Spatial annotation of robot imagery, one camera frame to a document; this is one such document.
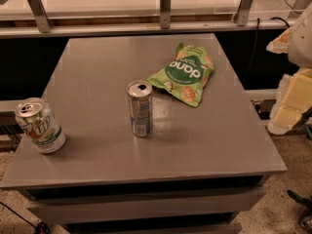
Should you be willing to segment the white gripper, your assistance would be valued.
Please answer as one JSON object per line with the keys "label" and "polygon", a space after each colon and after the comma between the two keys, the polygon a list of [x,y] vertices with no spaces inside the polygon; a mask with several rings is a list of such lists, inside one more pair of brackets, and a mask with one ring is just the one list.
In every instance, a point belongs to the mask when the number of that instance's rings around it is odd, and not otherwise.
{"label": "white gripper", "polygon": [[285,74],[281,79],[267,124],[271,134],[283,135],[312,107],[312,3],[266,50],[288,53],[289,61],[301,67],[293,76]]}

